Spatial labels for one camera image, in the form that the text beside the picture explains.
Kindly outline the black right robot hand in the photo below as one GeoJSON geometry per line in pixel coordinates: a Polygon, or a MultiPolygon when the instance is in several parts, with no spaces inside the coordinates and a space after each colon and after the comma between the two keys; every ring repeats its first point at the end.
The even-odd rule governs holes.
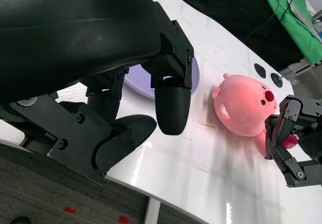
{"type": "Polygon", "coordinates": [[[274,160],[290,188],[321,185],[321,100],[288,95],[279,107],[280,114],[265,121],[267,159],[274,160]],[[297,161],[286,148],[294,134],[309,161],[297,161]]]}

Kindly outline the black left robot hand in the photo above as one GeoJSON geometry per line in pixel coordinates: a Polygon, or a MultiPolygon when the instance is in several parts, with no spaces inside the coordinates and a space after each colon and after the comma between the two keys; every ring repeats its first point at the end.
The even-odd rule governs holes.
{"type": "Polygon", "coordinates": [[[104,184],[157,127],[184,131],[193,57],[153,0],[1,0],[1,119],[24,149],[104,184]],[[156,116],[117,118],[135,65],[151,76],[156,116]]]}

